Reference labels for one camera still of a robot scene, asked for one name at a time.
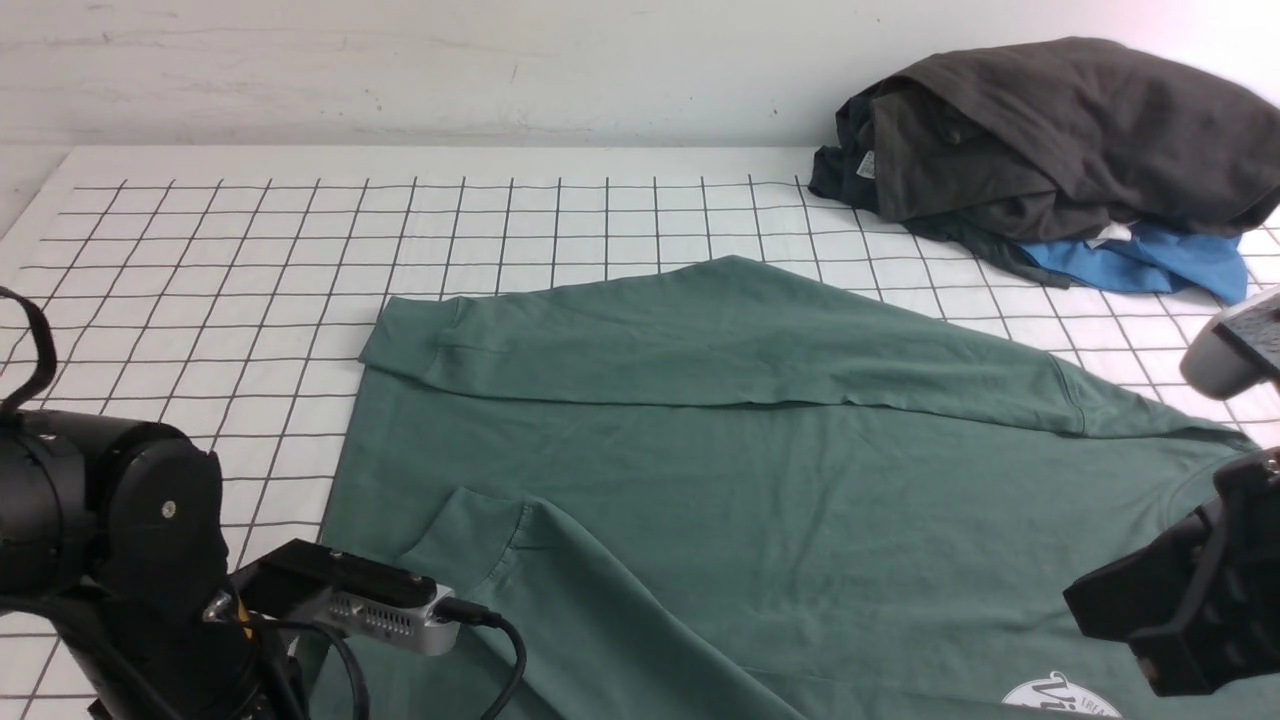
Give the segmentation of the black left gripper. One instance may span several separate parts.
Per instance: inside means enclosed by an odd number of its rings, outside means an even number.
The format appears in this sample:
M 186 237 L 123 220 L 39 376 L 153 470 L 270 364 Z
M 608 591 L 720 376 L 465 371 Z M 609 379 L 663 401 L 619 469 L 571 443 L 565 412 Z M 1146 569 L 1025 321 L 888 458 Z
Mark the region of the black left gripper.
M 60 637 L 96 692 L 92 719 L 303 719 L 297 662 L 219 591 L 186 623 L 99 591 L 60 598 Z

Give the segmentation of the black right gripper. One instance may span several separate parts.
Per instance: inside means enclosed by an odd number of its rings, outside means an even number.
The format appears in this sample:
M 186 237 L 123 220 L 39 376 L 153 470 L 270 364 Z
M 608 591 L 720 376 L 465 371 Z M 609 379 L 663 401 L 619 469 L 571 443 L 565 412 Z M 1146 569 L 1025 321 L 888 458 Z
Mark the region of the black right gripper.
M 1213 488 L 1146 547 L 1064 592 L 1082 634 L 1125 644 L 1160 697 L 1279 670 L 1277 451 L 1228 462 Z

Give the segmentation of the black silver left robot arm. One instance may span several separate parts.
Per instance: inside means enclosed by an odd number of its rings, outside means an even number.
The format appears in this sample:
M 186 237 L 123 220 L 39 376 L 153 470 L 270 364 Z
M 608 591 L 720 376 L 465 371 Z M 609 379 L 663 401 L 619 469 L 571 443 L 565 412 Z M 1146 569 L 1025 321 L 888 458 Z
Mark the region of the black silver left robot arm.
M 3 612 L 49 621 L 95 719 L 303 719 L 300 680 L 228 565 L 221 469 L 154 421 L 3 424 Z

